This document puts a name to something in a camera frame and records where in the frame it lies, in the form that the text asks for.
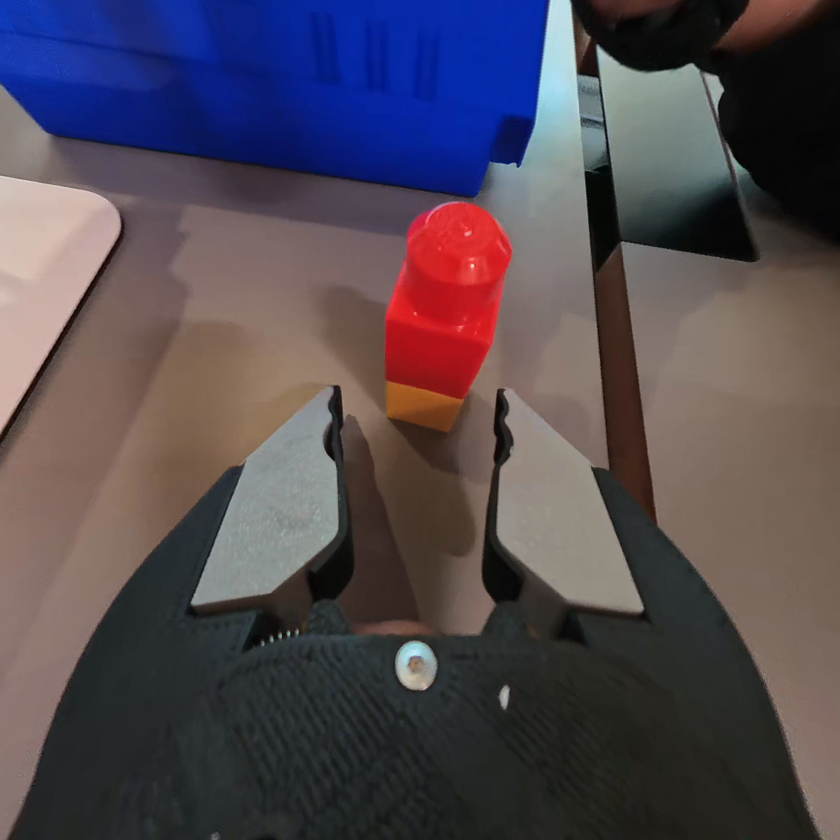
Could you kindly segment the person's black clothed torso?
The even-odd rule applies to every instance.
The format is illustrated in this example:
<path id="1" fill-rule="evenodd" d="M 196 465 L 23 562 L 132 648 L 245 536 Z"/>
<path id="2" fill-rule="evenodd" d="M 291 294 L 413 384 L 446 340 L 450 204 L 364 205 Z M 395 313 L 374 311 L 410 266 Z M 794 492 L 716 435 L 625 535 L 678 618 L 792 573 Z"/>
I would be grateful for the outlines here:
<path id="1" fill-rule="evenodd" d="M 722 93 L 722 134 L 756 186 L 786 213 L 839 240 L 839 11 L 745 54 L 699 65 Z"/>

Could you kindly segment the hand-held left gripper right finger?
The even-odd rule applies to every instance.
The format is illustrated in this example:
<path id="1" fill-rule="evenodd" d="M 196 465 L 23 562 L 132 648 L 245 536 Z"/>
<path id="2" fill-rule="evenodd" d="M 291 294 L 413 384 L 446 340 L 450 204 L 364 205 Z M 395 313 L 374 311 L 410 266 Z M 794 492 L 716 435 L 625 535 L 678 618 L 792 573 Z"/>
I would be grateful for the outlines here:
<path id="1" fill-rule="evenodd" d="M 644 605 L 592 462 L 510 388 L 497 391 L 482 580 L 537 638 L 572 614 L 636 621 Z"/>

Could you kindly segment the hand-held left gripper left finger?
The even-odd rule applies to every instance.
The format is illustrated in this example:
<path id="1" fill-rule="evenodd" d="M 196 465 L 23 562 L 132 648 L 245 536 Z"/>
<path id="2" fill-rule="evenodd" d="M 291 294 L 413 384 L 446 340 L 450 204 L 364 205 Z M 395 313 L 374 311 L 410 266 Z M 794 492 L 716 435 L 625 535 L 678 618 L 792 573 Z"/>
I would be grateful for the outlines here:
<path id="1" fill-rule="evenodd" d="M 192 595 L 196 614 L 257 610 L 297 631 L 354 571 L 343 406 L 323 388 L 241 465 Z"/>

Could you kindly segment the black flat panel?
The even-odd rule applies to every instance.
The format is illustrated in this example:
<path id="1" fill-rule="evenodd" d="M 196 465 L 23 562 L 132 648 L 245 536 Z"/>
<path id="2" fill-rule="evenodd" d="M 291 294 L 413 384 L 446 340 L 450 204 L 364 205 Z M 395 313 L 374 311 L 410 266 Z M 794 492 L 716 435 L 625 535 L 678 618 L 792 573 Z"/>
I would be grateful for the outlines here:
<path id="1" fill-rule="evenodd" d="M 736 168 L 695 66 L 629 69 L 594 48 L 579 74 L 594 270 L 621 245 L 754 262 Z"/>

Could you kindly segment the blue plastic bin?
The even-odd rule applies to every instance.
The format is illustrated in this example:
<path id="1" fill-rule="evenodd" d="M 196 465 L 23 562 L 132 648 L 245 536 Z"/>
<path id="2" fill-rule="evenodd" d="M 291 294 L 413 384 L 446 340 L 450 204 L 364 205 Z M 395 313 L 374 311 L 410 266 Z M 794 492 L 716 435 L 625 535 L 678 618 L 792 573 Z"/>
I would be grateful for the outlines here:
<path id="1" fill-rule="evenodd" d="M 522 163 L 548 2 L 2 2 L 2 86 L 71 139 L 475 196 Z"/>

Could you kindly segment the red mega block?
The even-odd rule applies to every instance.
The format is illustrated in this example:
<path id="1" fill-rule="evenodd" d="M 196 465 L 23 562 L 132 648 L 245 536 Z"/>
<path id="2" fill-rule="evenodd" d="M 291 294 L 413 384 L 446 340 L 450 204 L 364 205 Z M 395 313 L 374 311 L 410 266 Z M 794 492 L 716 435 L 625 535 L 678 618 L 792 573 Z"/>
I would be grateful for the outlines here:
<path id="1" fill-rule="evenodd" d="M 495 339 L 511 257 L 481 206 L 449 202 L 416 217 L 385 311 L 385 380 L 464 398 Z"/>

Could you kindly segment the orange mega block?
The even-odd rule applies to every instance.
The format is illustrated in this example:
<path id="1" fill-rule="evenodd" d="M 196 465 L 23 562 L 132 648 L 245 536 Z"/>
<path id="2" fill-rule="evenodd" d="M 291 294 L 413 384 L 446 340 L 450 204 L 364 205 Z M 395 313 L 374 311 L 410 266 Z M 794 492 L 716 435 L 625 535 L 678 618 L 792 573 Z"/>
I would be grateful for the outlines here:
<path id="1" fill-rule="evenodd" d="M 457 420 L 464 398 L 385 382 L 385 414 L 395 422 L 447 434 Z"/>

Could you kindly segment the person's right hand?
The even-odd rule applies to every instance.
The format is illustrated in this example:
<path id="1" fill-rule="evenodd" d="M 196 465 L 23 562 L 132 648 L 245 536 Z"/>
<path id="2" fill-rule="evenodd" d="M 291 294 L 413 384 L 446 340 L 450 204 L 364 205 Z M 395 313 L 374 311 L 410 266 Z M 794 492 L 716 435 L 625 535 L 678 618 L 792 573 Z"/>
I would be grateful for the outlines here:
<path id="1" fill-rule="evenodd" d="M 749 1 L 714 51 L 749 53 L 768 46 L 838 9 L 838 1 Z"/>

